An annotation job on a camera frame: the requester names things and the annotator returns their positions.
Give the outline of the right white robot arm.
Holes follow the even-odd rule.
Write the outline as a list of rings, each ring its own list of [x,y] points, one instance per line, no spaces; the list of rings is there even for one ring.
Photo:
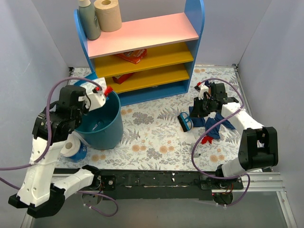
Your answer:
[[[265,127],[253,119],[244,109],[243,102],[228,97],[224,83],[211,83],[209,86],[199,82],[195,86],[199,96],[194,98],[192,117],[205,117],[212,112],[221,114],[222,120],[229,121],[241,135],[237,158],[218,166],[215,171],[215,184],[225,189],[232,179],[248,171],[273,167],[278,164],[278,140],[274,127]]]

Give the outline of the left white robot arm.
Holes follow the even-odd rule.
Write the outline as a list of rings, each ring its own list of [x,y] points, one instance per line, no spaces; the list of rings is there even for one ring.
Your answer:
[[[95,88],[87,93],[85,88],[75,85],[61,88],[57,101],[47,101],[34,123],[32,152],[25,179],[18,193],[9,197],[10,205],[26,208],[27,213],[36,219],[50,217],[79,190],[100,187],[98,169],[90,165],[56,183],[52,182],[52,176],[68,136],[80,126],[84,115],[102,107],[105,102],[102,89]]]

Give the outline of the blue hand brush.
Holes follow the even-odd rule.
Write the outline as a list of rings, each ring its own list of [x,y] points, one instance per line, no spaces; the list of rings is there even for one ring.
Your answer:
[[[177,118],[184,132],[188,132],[192,129],[193,122],[186,112],[181,112]]]

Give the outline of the blue plastic dustpan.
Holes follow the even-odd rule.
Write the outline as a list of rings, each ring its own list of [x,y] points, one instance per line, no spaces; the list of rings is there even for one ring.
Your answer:
[[[96,73],[91,73],[88,76],[86,76],[85,78],[94,81],[94,79],[98,78]],[[80,86],[86,89],[87,93],[91,93],[93,92],[93,89],[96,88],[95,84],[92,84],[90,82],[87,82],[85,80],[77,80],[76,82],[72,83],[75,86]]]

